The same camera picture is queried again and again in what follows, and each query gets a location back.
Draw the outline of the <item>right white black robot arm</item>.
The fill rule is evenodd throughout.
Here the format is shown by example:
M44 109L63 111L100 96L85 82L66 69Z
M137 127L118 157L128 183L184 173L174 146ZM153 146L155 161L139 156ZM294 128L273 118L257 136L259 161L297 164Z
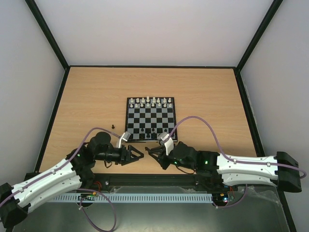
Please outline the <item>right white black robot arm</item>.
M237 157L214 151L197 151L183 142L146 148L162 167L170 165L193 170L215 189L236 185L267 185L280 191L299 193L301 175L298 162L286 152L267 157Z

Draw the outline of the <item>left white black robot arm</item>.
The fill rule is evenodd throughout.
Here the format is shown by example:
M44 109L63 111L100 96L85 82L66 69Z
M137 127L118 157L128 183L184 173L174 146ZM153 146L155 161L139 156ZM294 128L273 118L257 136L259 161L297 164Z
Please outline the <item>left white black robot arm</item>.
M95 179L92 168L97 160L127 165L143 157L144 154L131 145L113 146L108 133L98 132L52 168L19 184L2 184L0 220L4 228L12 228L58 195L80 188L89 190Z

